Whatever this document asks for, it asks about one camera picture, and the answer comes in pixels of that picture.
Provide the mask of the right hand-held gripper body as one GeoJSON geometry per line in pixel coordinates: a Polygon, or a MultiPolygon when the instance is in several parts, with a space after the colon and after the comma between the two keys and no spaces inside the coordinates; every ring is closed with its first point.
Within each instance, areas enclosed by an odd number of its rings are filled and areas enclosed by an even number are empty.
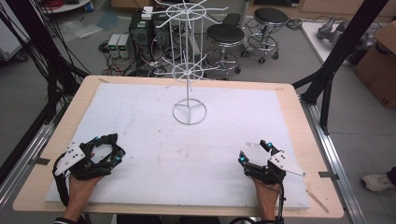
{"type": "Polygon", "coordinates": [[[244,168],[246,176],[257,179],[266,185],[282,183],[286,172],[305,176],[305,171],[283,150],[271,156],[266,165],[260,166],[251,163],[250,168],[244,168]]]}

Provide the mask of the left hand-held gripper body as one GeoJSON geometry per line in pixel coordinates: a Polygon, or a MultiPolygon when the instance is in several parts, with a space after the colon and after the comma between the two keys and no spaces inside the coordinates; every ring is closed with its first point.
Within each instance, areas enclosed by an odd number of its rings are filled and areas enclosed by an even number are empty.
{"type": "Polygon", "coordinates": [[[88,180],[98,176],[109,175],[107,164],[112,153],[111,145],[94,143],[70,144],[60,159],[55,162],[54,175],[60,176],[70,172],[78,180],[88,180]]]}

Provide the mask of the person's right hand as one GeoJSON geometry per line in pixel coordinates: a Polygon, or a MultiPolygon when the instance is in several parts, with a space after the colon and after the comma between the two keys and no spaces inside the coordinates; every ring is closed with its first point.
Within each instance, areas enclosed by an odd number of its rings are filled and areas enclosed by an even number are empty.
{"type": "Polygon", "coordinates": [[[262,207],[276,206],[280,192],[278,184],[263,184],[261,181],[254,179],[253,183],[256,188],[257,201],[262,207]]]}

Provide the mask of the person's left hand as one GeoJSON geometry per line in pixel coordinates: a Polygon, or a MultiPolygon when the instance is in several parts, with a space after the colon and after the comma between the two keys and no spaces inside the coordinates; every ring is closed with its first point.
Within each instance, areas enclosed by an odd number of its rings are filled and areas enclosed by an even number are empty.
{"type": "Polygon", "coordinates": [[[69,176],[69,202],[68,208],[84,208],[91,197],[97,183],[102,179],[101,176],[88,180],[78,180],[73,175],[69,176]]]}

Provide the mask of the white foam board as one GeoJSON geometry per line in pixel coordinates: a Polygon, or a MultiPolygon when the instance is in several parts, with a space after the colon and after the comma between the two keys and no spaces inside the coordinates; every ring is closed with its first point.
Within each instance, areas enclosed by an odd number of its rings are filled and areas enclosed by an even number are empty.
{"type": "Polygon", "coordinates": [[[230,83],[194,88],[207,116],[184,125],[172,114],[185,97],[182,86],[103,83],[96,90],[70,144],[116,133],[125,151],[91,197],[94,203],[253,207],[252,181],[239,152],[258,165],[271,142],[295,161],[280,106],[283,89],[247,90],[230,83]]]}

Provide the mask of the thin wooden stick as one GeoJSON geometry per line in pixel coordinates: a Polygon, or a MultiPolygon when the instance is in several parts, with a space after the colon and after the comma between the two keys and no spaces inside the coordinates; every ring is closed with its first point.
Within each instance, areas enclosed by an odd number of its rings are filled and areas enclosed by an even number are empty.
{"type": "Polygon", "coordinates": [[[309,197],[326,213],[329,214],[330,210],[324,205],[324,203],[321,202],[321,200],[310,190],[306,189],[306,193],[309,195],[309,197]]]}

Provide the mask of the grey bench power supply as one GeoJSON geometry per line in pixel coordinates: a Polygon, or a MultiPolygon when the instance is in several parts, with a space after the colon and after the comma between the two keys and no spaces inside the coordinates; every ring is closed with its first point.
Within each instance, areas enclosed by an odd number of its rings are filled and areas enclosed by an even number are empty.
{"type": "Polygon", "coordinates": [[[127,59],[132,54],[132,42],[129,35],[121,35],[118,41],[119,54],[122,59],[127,59]]]}
{"type": "Polygon", "coordinates": [[[120,40],[120,34],[113,34],[108,40],[107,47],[112,58],[119,58],[120,53],[118,50],[118,42],[120,40]]]}

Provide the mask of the black computer tower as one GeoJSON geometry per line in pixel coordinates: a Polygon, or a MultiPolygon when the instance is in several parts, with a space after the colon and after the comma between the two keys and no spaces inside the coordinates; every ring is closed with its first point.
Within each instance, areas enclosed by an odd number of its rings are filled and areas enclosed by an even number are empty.
{"type": "Polygon", "coordinates": [[[129,34],[136,59],[153,61],[156,49],[166,50],[170,47],[169,25],[160,27],[165,21],[164,14],[154,14],[150,20],[143,20],[140,9],[133,13],[129,34]]]}

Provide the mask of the white side table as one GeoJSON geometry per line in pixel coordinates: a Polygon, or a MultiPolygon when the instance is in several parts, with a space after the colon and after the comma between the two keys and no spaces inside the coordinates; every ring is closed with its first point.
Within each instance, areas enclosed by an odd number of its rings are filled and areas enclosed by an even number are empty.
{"type": "MultiPolygon", "coordinates": [[[[305,37],[310,41],[310,45],[319,59],[324,63],[330,55],[334,44],[332,44],[328,39],[318,38],[318,29],[321,26],[321,23],[304,22],[303,32],[305,37]]],[[[374,34],[383,27],[384,24],[382,23],[373,23],[368,28],[367,32],[361,37],[361,41],[355,46],[353,52],[346,56],[343,65],[357,65],[362,57],[368,52],[370,47],[376,42],[374,34]]]]}

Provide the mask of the black round stool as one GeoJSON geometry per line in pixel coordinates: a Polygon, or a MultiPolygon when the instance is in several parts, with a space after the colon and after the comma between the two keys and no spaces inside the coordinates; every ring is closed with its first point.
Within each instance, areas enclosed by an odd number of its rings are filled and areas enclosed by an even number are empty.
{"type": "Polygon", "coordinates": [[[262,52],[262,56],[258,60],[259,63],[266,62],[268,52],[272,52],[272,58],[277,60],[279,56],[279,47],[277,41],[273,38],[273,34],[287,23],[289,17],[279,9],[261,7],[254,11],[253,19],[257,22],[256,27],[259,31],[257,33],[252,33],[247,38],[247,45],[241,52],[241,57],[247,57],[250,49],[256,49],[262,52]]]}
{"type": "Polygon", "coordinates": [[[219,48],[211,50],[206,54],[205,65],[209,70],[218,70],[228,73],[234,70],[236,74],[241,72],[238,58],[229,51],[229,48],[237,47],[244,40],[244,32],[237,26],[231,24],[214,24],[207,28],[206,39],[216,44],[219,48]]]}

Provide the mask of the grey machine part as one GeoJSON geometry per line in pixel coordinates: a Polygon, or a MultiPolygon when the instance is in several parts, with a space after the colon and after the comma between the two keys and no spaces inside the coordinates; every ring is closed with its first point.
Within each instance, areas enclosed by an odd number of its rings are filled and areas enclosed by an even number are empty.
{"type": "MultiPolygon", "coordinates": [[[[335,30],[332,29],[333,24],[335,23],[336,18],[331,17],[324,25],[318,28],[317,37],[320,40],[326,39],[331,44],[335,45],[346,28],[349,25],[349,21],[342,21],[337,25],[335,30]]],[[[368,49],[372,45],[375,44],[375,37],[372,34],[364,33],[359,41],[355,44],[356,49],[368,49]]]]}

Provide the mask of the brown cardboard box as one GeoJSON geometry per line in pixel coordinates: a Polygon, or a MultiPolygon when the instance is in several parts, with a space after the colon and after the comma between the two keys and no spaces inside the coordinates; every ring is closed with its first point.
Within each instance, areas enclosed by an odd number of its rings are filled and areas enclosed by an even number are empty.
{"type": "Polygon", "coordinates": [[[375,33],[354,74],[385,108],[396,108],[396,21],[375,33]]]}

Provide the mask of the round white table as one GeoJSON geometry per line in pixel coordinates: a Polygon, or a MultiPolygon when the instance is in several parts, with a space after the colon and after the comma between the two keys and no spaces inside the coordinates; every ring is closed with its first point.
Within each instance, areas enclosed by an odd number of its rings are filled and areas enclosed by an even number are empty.
{"type": "Polygon", "coordinates": [[[61,13],[78,8],[84,8],[88,12],[94,11],[92,0],[43,0],[40,9],[47,14],[61,13]]]}

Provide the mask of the aluminium rail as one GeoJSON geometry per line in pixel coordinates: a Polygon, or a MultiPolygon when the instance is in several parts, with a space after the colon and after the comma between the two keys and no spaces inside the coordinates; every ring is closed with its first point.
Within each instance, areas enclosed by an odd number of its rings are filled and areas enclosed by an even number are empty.
{"type": "Polygon", "coordinates": [[[0,166],[0,211],[8,204],[17,186],[33,166],[29,164],[30,159],[40,158],[64,111],[64,106],[57,104],[51,115],[50,107],[45,105],[21,141],[0,166]]]}
{"type": "Polygon", "coordinates": [[[347,173],[339,158],[331,137],[319,125],[320,112],[316,105],[300,100],[311,130],[318,140],[318,147],[328,167],[325,176],[333,182],[336,192],[341,199],[343,211],[346,212],[352,224],[367,224],[355,193],[349,183],[347,173]]]}

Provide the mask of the black metal frame stand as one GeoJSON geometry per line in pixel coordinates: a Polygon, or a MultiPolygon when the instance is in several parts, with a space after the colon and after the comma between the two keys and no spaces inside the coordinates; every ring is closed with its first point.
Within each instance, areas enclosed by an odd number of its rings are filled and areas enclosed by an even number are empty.
{"type": "Polygon", "coordinates": [[[388,1],[364,0],[322,66],[312,75],[292,84],[294,89],[309,84],[308,89],[301,94],[302,99],[309,105],[315,105],[318,97],[322,95],[319,127],[326,135],[329,134],[328,117],[334,76],[388,1]]]}

